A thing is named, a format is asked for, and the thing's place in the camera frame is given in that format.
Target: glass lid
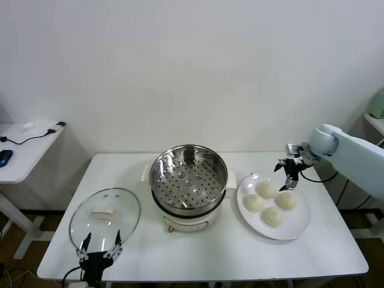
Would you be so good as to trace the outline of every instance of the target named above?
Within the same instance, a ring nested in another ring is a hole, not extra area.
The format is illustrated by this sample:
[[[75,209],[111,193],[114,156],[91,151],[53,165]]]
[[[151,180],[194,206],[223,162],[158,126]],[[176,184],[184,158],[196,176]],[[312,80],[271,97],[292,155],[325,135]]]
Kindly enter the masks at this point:
[[[87,252],[108,251],[120,230],[121,242],[132,235],[140,218],[136,195],[123,188],[109,188],[86,199],[73,214],[70,238],[76,248],[91,232]]]

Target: blue mouse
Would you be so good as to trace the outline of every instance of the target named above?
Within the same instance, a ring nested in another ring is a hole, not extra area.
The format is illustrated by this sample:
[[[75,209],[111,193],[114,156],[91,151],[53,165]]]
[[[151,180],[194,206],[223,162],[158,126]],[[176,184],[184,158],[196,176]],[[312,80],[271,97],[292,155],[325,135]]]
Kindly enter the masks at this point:
[[[0,167],[7,165],[8,161],[13,155],[12,150],[2,150],[0,151]]]

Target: table leg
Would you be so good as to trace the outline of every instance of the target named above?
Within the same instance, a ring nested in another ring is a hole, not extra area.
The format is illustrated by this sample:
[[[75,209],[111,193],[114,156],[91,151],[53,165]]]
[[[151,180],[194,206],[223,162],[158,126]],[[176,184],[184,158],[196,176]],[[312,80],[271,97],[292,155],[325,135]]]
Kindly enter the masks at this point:
[[[335,278],[336,277],[321,277],[308,279],[301,283],[299,286],[297,286],[297,288],[320,288]]]
[[[0,211],[4,213],[12,222],[33,237],[40,237],[43,232],[25,217],[3,194],[0,193]]]
[[[384,218],[377,220],[373,213],[367,213],[366,218],[372,224],[372,227],[365,229],[351,229],[351,233],[355,239],[372,239],[379,238],[384,244]]]
[[[2,236],[1,236],[1,239],[4,238],[5,234],[7,234],[8,230],[10,229],[10,227],[12,226],[12,221],[11,220],[8,220],[8,222],[6,223],[6,225],[4,225],[4,227],[2,228]]]
[[[287,280],[288,288],[295,288],[295,284],[293,283],[293,280],[289,279]]]
[[[34,225],[39,227],[44,221],[44,216],[37,216],[33,222]],[[16,250],[13,259],[23,259],[25,254],[28,252],[33,241],[51,241],[55,231],[41,231],[41,236],[33,237],[30,234],[24,236],[23,241],[20,243],[18,249]]]
[[[217,285],[217,283],[221,283],[222,288],[231,288],[232,287],[232,282],[227,281],[227,282],[209,282],[208,286],[209,288],[215,288],[215,287],[220,287]]]

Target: white desk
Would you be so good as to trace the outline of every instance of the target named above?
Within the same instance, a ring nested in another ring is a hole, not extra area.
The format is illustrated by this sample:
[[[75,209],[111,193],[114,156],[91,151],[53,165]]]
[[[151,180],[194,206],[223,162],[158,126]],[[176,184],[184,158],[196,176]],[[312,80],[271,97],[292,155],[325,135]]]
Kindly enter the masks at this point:
[[[251,172],[273,171],[283,152],[220,153],[238,182]],[[68,227],[71,216],[98,190],[133,191],[142,206],[137,229],[103,281],[244,281],[336,277],[368,271],[359,247],[322,184],[301,180],[311,207],[307,231],[293,241],[268,239],[248,226],[233,199],[224,199],[218,220],[197,233],[168,233],[148,183],[140,182],[146,164],[157,154],[98,154],[90,163],[38,268],[38,276],[58,280],[78,266]],[[319,179],[314,169],[308,177]],[[285,174],[277,172],[281,183]],[[68,279],[78,280],[73,273]],[[319,287],[326,282],[318,283]]]
[[[7,136],[15,142],[22,142],[27,138],[40,136],[56,123],[39,125],[32,131],[22,131],[23,124],[0,124],[0,135]],[[0,184],[16,184],[22,182],[39,162],[51,144],[60,135],[62,129],[43,138],[30,140],[22,145],[11,142],[0,142],[0,150],[13,150],[13,156],[8,164],[0,168]],[[29,221],[3,194],[0,193],[0,211],[10,220],[3,228],[3,235],[14,222],[22,228],[27,235],[17,249],[14,258],[22,259],[32,241],[49,241],[54,232],[42,232],[39,229],[44,217],[38,216],[34,222]]]
[[[377,119],[368,113],[364,114],[364,118],[374,127],[378,132],[384,135],[384,119]]]

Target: steamed bun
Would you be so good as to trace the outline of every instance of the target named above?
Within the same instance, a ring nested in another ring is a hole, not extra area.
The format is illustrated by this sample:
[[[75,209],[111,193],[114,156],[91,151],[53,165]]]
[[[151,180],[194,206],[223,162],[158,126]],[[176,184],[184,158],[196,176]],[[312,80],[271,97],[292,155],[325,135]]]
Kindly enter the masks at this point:
[[[293,210],[298,205],[298,200],[292,193],[284,192],[277,196],[276,204],[285,210]]]
[[[267,199],[272,199],[276,197],[277,194],[277,188],[274,184],[270,182],[262,182],[257,186],[257,190],[259,191],[259,194]]]
[[[252,213],[262,212],[264,210],[263,199],[256,194],[245,196],[244,207]]]
[[[264,222],[272,227],[278,227],[283,223],[283,214],[276,207],[269,207],[262,213]]]

